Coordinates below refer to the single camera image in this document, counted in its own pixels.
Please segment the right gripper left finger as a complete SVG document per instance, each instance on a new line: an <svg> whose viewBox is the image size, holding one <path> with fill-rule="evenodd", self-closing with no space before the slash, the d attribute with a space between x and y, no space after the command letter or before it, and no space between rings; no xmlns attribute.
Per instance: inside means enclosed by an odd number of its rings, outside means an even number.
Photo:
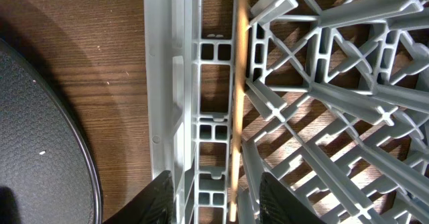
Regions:
<svg viewBox="0 0 429 224"><path fill-rule="evenodd" d="M103 224L170 224L173 207L172 173L164 170Z"/></svg>

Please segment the wooden chopstick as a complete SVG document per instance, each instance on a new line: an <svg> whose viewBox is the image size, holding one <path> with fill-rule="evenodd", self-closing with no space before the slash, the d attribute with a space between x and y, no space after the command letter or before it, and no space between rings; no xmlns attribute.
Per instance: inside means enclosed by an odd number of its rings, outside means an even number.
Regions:
<svg viewBox="0 0 429 224"><path fill-rule="evenodd" d="M241 136L243 131L243 110L245 96L245 79L247 70L248 49L248 0L237 0L236 27L235 27L235 79L233 103L233 131L231 140L231 202L229 207L229 221L237 220L237 197L239 186L239 166Z"/></svg>

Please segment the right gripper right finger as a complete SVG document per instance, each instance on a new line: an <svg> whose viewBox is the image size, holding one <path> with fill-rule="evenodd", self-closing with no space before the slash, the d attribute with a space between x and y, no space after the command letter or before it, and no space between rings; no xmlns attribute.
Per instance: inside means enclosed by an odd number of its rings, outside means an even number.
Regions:
<svg viewBox="0 0 429 224"><path fill-rule="evenodd" d="M269 172L261 175L259 209L261 224L325 224Z"/></svg>

